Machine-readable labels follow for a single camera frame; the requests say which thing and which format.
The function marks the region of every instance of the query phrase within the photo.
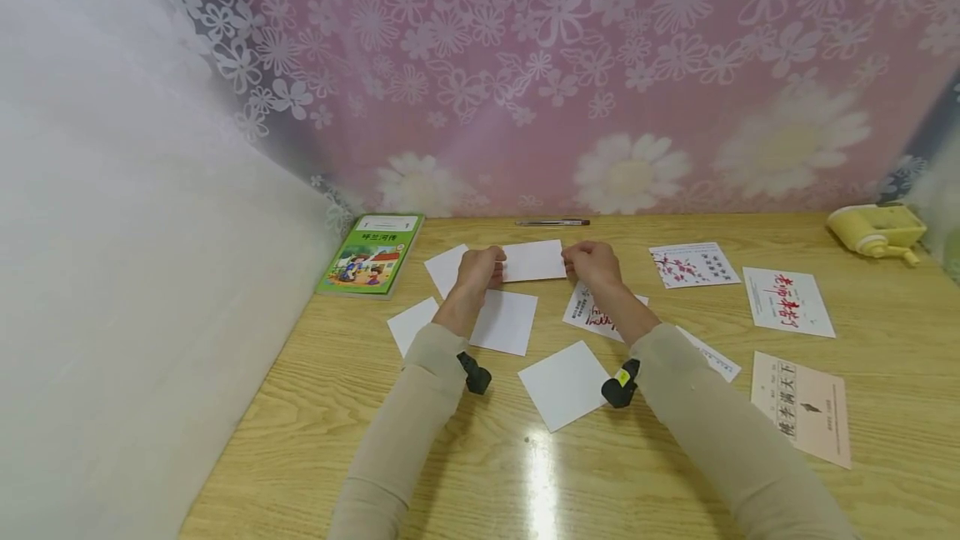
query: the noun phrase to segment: silver pen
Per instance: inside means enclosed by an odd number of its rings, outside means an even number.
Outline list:
[[[589,225],[589,219],[527,219],[517,225]]]

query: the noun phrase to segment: book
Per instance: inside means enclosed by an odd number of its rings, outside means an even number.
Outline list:
[[[422,214],[361,216],[333,255],[316,294],[390,298],[422,225]]]

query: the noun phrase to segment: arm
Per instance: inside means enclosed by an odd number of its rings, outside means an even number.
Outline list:
[[[360,442],[333,509],[328,540],[393,540],[430,447],[456,412],[467,374],[457,355],[483,305],[503,281],[503,251],[467,251],[456,285],[433,323],[423,327],[403,370]]]
[[[620,281],[610,246],[582,242],[563,256],[640,362],[637,385],[647,405],[731,509],[747,539],[858,538],[800,452],[674,326],[661,323],[633,297]]]

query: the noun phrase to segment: pink floral curtain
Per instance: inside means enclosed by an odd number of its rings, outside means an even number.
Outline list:
[[[960,0],[172,1],[267,154],[441,217],[867,201],[960,62]]]

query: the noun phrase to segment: red chinese characters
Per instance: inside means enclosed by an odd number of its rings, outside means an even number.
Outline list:
[[[790,287],[793,286],[793,280],[782,273],[774,277],[774,287],[763,290],[765,293],[777,294],[781,300],[777,303],[779,309],[777,315],[781,318],[781,324],[792,328],[800,328],[798,319],[800,319],[800,302],[788,300],[790,296]]]

